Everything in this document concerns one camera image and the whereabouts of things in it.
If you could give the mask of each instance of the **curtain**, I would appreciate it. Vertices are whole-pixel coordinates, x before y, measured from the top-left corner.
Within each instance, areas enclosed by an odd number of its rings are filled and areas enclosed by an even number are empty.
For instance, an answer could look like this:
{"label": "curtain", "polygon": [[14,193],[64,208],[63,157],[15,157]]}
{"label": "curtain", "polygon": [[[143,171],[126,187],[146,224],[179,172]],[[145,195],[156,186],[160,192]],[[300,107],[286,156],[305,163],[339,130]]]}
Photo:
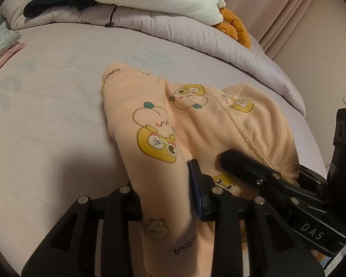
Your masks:
{"label": "curtain", "polygon": [[271,59],[287,40],[312,0],[225,0]]}

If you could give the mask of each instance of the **yellow cartoon character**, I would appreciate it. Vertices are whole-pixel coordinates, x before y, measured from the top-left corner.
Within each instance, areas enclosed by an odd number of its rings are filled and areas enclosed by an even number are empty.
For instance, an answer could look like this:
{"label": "yellow cartoon character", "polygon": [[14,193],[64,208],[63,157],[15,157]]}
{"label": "yellow cartoon character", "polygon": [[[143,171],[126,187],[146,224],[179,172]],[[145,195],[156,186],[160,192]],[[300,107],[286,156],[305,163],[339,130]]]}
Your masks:
{"label": "yellow cartoon character", "polygon": [[168,236],[169,230],[165,226],[164,219],[150,219],[149,223],[145,226],[145,233],[149,238],[160,240]]}
{"label": "yellow cartoon character", "polygon": [[145,102],[133,113],[133,120],[142,128],[137,132],[138,147],[146,155],[167,163],[176,161],[176,137],[167,111]]}
{"label": "yellow cartoon character", "polygon": [[228,106],[228,108],[232,108],[234,110],[239,110],[239,111],[242,111],[244,113],[250,112],[252,110],[252,108],[254,107],[254,103],[249,101],[249,100],[235,99],[233,97],[223,95],[220,93],[215,93],[215,96],[218,99],[224,100],[224,103],[226,104],[226,106]]}
{"label": "yellow cartoon character", "polygon": [[216,187],[227,190],[236,197],[240,197],[242,194],[242,189],[236,184],[235,179],[229,175],[215,176],[213,177],[213,181]]}
{"label": "yellow cartoon character", "polygon": [[169,97],[174,106],[178,109],[184,110],[191,106],[195,109],[202,108],[208,102],[208,98],[204,97],[205,90],[200,84],[188,84],[176,90],[173,95]]}

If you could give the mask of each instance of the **cartoon bear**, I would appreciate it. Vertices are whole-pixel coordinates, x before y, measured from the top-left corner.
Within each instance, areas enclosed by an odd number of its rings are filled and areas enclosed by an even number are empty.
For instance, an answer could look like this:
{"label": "cartoon bear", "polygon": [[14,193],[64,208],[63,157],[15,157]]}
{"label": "cartoon bear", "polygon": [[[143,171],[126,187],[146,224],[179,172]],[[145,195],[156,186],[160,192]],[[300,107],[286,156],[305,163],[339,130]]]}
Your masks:
{"label": "cartoon bear", "polygon": [[188,84],[176,90],[169,101],[172,101],[178,109],[184,110],[191,106],[195,109],[202,108],[206,105],[208,98],[204,97],[205,90],[200,84]]}
{"label": "cartoon bear", "polygon": [[145,233],[149,238],[161,240],[168,236],[169,230],[165,226],[164,219],[150,219],[149,223],[145,226]]}
{"label": "cartoon bear", "polygon": [[242,189],[236,184],[235,179],[229,175],[215,176],[213,177],[213,181],[216,187],[227,190],[236,197],[240,197],[242,195]]}
{"label": "cartoon bear", "polygon": [[248,113],[254,107],[254,103],[249,100],[235,99],[233,97],[229,97],[227,95],[220,94],[217,92],[215,92],[214,94],[218,99],[224,100],[224,103],[228,106],[228,108],[232,108],[234,110],[239,110],[244,113]]}
{"label": "cartoon bear", "polygon": [[153,158],[174,163],[177,157],[176,137],[168,112],[145,102],[133,113],[133,120],[142,128],[137,132],[137,144],[142,152]]}

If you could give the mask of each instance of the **metal screw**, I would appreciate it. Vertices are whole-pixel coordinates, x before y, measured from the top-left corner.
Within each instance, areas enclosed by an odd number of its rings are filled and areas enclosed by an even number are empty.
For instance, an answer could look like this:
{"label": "metal screw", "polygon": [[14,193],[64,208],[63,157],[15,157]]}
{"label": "metal screw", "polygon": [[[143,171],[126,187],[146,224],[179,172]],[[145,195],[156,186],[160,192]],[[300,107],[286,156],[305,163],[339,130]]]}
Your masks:
{"label": "metal screw", "polygon": [[85,203],[88,202],[88,200],[89,200],[89,197],[87,197],[87,196],[80,196],[80,197],[78,198],[78,203],[80,203],[80,204],[85,204]]}
{"label": "metal screw", "polygon": [[294,205],[299,205],[300,202],[298,199],[296,199],[295,197],[291,197],[291,202],[294,203]]}
{"label": "metal screw", "polygon": [[265,203],[265,199],[261,196],[257,196],[254,199],[255,203],[259,204],[259,205],[263,205]]}
{"label": "metal screw", "polygon": [[223,189],[220,188],[220,187],[213,187],[213,188],[211,189],[211,191],[212,191],[212,193],[215,193],[215,194],[217,194],[217,195],[220,195],[220,194],[223,192]]}
{"label": "metal screw", "polygon": [[278,175],[278,174],[276,174],[276,173],[272,173],[272,176],[273,176],[274,178],[281,179],[280,175]]}
{"label": "metal screw", "polygon": [[120,193],[129,193],[130,190],[131,190],[130,187],[128,187],[126,185],[121,187],[121,188],[119,188],[119,192]]}

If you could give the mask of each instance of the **light purple bed sheet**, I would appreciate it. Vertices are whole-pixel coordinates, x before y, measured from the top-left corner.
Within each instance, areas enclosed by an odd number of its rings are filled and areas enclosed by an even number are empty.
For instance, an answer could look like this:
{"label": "light purple bed sheet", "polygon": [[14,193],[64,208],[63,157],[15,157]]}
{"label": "light purple bed sheet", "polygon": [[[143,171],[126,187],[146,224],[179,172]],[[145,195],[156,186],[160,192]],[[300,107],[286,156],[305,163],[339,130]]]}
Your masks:
{"label": "light purple bed sheet", "polygon": [[[21,35],[26,47],[0,69],[0,250],[18,272],[77,197],[105,196],[127,182],[100,95],[101,74],[113,62],[173,82],[216,88],[250,83],[282,109],[300,163],[325,175],[301,113],[226,62],[122,28],[50,24],[23,29]],[[136,227],[135,276],[145,276]]]}

